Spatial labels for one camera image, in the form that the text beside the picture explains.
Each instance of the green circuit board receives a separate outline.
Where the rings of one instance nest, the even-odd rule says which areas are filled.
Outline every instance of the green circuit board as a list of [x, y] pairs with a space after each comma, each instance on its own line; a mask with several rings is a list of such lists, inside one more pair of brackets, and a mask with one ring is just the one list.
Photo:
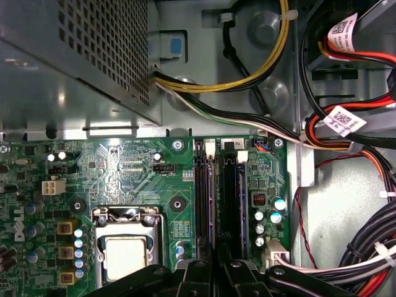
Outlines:
[[[16, 185], [17, 192], [0, 194], [0, 243], [15, 248], [17, 264], [0, 273], [0, 296], [5, 297], [78, 297], [95, 289], [93, 263], [93, 234], [90, 210], [97, 205], [156, 205], [166, 216], [166, 266], [173, 269], [177, 263], [175, 244], [183, 241], [187, 258], [194, 258], [194, 183], [192, 179], [192, 138], [176, 139], [111, 139], [11, 142], [0, 144], [1, 184]], [[72, 152], [68, 161], [48, 161], [51, 153]], [[174, 170], [154, 172], [153, 154], [161, 152], [161, 164]], [[68, 174], [67, 170], [76, 173]], [[49, 170], [66, 179], [66, 192], [43, 196], [42, 181], [50, 180]], [[170, 207], [173, 197], [182, 197], [185, 208], [175, 212]], [[86, 209], [71, 211], [75, 202], [86, 202]], [[24, 212], [27, 203], [43, 203], [36, 214]], [[57, 235], [61, 220], [78, 221], [90, 228], [88, 236], [90, 270], [75, 285], [59, 284], [59, 272], [73, 267], [73, 260], [58, 259], [63, 245], [73, 245], [72, 235]], [[42, 234], [17, 239], [15, 232], [26, 233], [36, 223], [45, 226]], [[34, 264], [27, 262], [36, 248], [45, 250], [45, 257]]]
[[[273, 147], [272, 138], [239, 136], [232, 138], [206, 137], [216, 143], [215, 168], [218, 185], [222, 184], [222, 157], [224, 142], [234, 142], [235, 151], [248, 151], [244, 162], [246, 183], [240, 183], [246, 194], [241, 196], [246, 209], [241, 208], [247, 229], [247, 260], [251, 260], [262, 270], [263, 247], [255, 245], [255, 227], [262, 223], [266, 240], [277, 239], [289, 249], [289, 219], [287, 209], [280, 212], [282, 221], [273, 224], [269, 215], [274, 210], [273, 200], [288, 198], [286, 180], [286, 147]], [[261, 152], [255, 139], [268, 142], [272, 147]], [[74, 157], [66, 161], [48, 161], [49, 154], [71, 152]], [[159, 162], [153, 155], [161, 152]], [[185, 243], [185, 258], [196, 256], [194, 195], [194, 139], [90, 139], [40, 142], [0, 143], [0, 186], [15, 185], [18, 190], [0, 194], [0, 247], [15, 248], [17, 263], [8, 271], [0, 273], [0, 297], [80, 297], [95, 289], [95, 269], [93, 252], [93, 223], [91, 209], [98, 205], [154, 205], [166, 217], [165, 265], [174, 269], [176, 243]], [[169, 171], [154, 170], [154, 165], [174, 165]], [[42, 194], [42, 182], [51, 176], [66, 180], [66, 192], [60, 195]], [[217, 199], [222, 189], [216, 188]], [[265, 203], [255, 205], [256, 194], [265, 196]], [[174, 197], [182, 197], [185, 208], [179, 212], [171, 207]], [[29, 215], [25, 206], [29, 203], [43, 203], [41, 212]], [[86, 204], [78, 212], [73, 210], [75, 203]], [[261, 210], [263, 220], [255, 221], [254, 212]], [[90, 269], [75, 285], [59, 283], [59, 273], [72, 268], [73, 260], [58, 259], [59, 248], [73, 245], [73, 235], [57, 234], [59, 222], [74, 222], [88, 226], [88, 263]], [[45, 227], [42, 234], [29, 238], [27, 229], [36, 223]], [[45, 256], [36, 263], [28, 263], [28, 256], [36, 248], [43, 248]]]

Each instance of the power connector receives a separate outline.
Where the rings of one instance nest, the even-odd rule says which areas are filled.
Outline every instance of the power connector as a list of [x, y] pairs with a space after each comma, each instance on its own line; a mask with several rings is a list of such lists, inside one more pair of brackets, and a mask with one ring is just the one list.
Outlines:
[[280, 264], [275, 256], [281, 257], [287, 261], [290, 260], [290, 252], [288, 252], [279, 241], [271, 239], [265, 243], [265, 252], [262, 255], [262, 261], [266, 269]]

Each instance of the motherboard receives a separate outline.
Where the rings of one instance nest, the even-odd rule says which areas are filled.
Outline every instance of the motherboard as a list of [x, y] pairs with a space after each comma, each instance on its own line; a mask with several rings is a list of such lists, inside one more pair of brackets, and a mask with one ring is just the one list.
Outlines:
[[0, 296], [80, 297], [229, 236], [240, 259], [289, 250], [286, 147], [274, 137], [0, 144]]

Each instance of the white wire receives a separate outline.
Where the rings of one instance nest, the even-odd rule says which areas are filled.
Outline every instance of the white wire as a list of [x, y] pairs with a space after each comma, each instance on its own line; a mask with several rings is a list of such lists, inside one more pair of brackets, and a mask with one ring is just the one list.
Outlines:
[[238, 120], [238, 119], [228, 119], [228, 118], [223, 118], [221, 116], [213, 116], [210, 115], [210, 117], [206, 116], [205, 114], [203, 114], [201, 111], [199, 111], [195, 106], [193, 106], [192, 104], [190, 104], [188, 101], [186, 101], [182, 96], [180, 96], [178, 93], [176, 93], [173, 90], [170, 90], [166, 87], [164, 87], [163, 85], [159, 84], [158, 82], [156, 83], [157, 87], [161, 88], [162, 90], [166, 91], [167, 93], [169, 93], [170, 95], [176, 97], [177, 99], [179, 99], [180, 101], [182, 101], [186, 106], [188, 106], [191, 110], [193, 110], [194, 112], [196, 112], [197, 114], [204, 116], [205, 118], [214, 118], [214, 119], [220, 119], [222, 121], [226, 121], [226, 122], [231, 122], [231, 123], [237, 123], [237, 124], [243, 124], [243, 125], [248, 125], [248, 126], [252, 126], [252, 127], [257, 127], [259, 129], [265, 130], [267, 132], [270, 132], [276, 136], [279, 136], [285, 140], [288, 140], [290, 142], [293, 142], [297, 145], [302, 145], [304, 147], [308, 147], [310, 149], [319, 149], [313, 145], [309, 145], [309, 144], [305, 144], [304, 142], [298, 140], [298, 139], [294, 139], [292, 137], [289, 137], [287, 135], [285, 135], [284, 133], [276, 130], [273, 127], [270, 127], [268, 125], [265, 124], [261, 124], [261, 123], [256, 123], [256, 122], [252, 122], [252, 121], [244, 121], [244, 120]]
[[[393, 255], [396, 254], [396, 246], [393, 246], [389, 249], [389, 255]], [[349, 269], [349, 268], [357, 268], [357, 267], [362, 267], [362, 266], [366, 266], [366, 265], [370, 265], [376, 262], [379, 262], [381, 260], [384, 260], [385, 257], [382, 255], [378, 255], [376, 257], [373, 257], [370, 260], [364, 261], [362, 263], [358, 263], [355, 265], [349, 265], [349, 266], [344, 266], [344, 267], [337, 267], [337, 268], [330, 268], [330, 269], [311, 269], [311, 268], [305, 268], [305, 267], [299, 267], [299, 266], [295, 266], [295, 265], [291, 265], [290, 263], [288, 263], [287, 261], [283, 260], [280, 256], [275, 255], [275, 259], [283, 266], [287, 266], [289, 268], [298, 270], [302, 273], [320, 273], [320, 272], [334, 272], [334, 271], [342, 271], [344, 269]]]

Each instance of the zip tie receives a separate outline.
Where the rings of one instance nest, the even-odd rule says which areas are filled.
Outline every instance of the zip tie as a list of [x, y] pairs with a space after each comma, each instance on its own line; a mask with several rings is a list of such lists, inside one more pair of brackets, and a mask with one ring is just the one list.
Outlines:
[[298, 18], [297, 9], [292, 9], [291, 11], [286, 11], [285, 14], [279, 15], [280, 20], [295, 20]]
[[381, 191], [379, 193], [379, 197], [384, 199], [388, 199], [388, 197], [396, 197], [396, 192]]
[[392, 258], [392, 255], [389, 254], [389, 250], [386, 246], [384, 246], [382, 243], [376, 242], [374, 243], [374, 247], [377, 253], [380, 256], [384, 257], [384, 259], [389, 263], [391, 267], [396, 267], [396, 262], [394, 261], [394, 258]]

